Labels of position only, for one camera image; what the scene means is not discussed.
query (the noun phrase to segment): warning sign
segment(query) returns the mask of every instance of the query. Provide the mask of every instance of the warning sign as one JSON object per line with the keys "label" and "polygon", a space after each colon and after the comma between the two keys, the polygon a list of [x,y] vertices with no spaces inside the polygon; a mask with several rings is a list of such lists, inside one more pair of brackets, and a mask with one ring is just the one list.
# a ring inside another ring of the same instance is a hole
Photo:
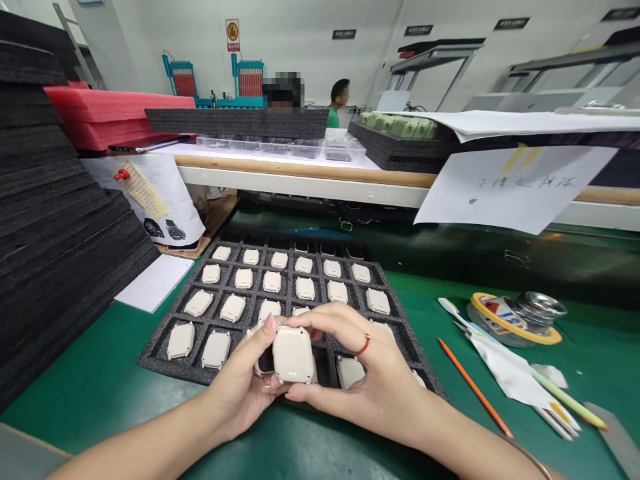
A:
{"label": "warning sign", "polygon": [[227,20],[227,51],[240,51],[240,22]]}

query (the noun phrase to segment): smartphone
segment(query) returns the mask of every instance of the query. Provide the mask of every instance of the smartphone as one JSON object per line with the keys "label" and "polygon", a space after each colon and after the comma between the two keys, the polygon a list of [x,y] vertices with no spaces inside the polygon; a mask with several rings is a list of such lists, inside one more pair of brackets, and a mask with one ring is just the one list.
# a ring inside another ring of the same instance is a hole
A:
{"label": "smartphone", "polygon": [[110,145],[109,150],[141,153],[161,147],[166,147],[168,145],[173,145],[174,143],[184,142],[189,140],[189,138],[191,138],[190,135],[162,133],[160,135],[152,135],[150,137],[144,137],[141,139],[124,141],[116,145]]}
{"label": "smartphone", "polygon": [[304,240],[294,240],[293,249],[295,251],[308,252],[309,251],[309,243]]}
{"label": "smartphone", "polygon": [[335,246],[332,243],[321,243],[320,254],[335,257]]}

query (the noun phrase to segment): blue machine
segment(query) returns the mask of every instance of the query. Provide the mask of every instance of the blue machine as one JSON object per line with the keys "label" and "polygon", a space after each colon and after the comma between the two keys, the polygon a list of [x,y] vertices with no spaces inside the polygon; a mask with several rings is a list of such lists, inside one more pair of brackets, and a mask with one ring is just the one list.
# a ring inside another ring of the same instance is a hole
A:
{"label": "blue machine", "polygon": [[169,61],[168,56],[163,53],[162,62],[165,64],[165,72],[169,77],[171,90],[174,95],[193,97],[196,108],[215,108],[213,99],[202,99],[198,96],[193,64],[190,61]]}
{"label": "blue machine", "polygon": [[233,72],[234,99],[218,99],[221,109],[261,109],[264,107],[262,82],[265,64],[257,60],[238,61],[235,53],[231,54],[231,70]]}

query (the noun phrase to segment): fingernail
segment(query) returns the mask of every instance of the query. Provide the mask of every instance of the fingernail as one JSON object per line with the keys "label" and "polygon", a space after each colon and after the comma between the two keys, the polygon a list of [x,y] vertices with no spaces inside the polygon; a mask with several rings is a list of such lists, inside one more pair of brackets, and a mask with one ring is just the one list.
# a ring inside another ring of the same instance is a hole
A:
{"label": "fingernail", "polygon": [[282,385],[282,382],[280,382],[280,378],[278,378],[278,375],[274,373],[270,378],[270,384],[272,389],[278,390],[278,388],[280,388],[280,386]]}
{"label": "fingernail", "polygon": [[271,330],[273,330],[274,327],[275,327],[275,319],[273,318],[272,314],[269,314],[269,316],[265,320],[265,324],[264,324],[263,328],[264,328],[265,332],[269,333],[269,332],[271,332]]}
{"label": "fingernail", "polygon": [[298,395],[292,395],[290,393],[285,394],[285,397],[287,398],[287,400],[291,401],[304,401],[302,397]]}

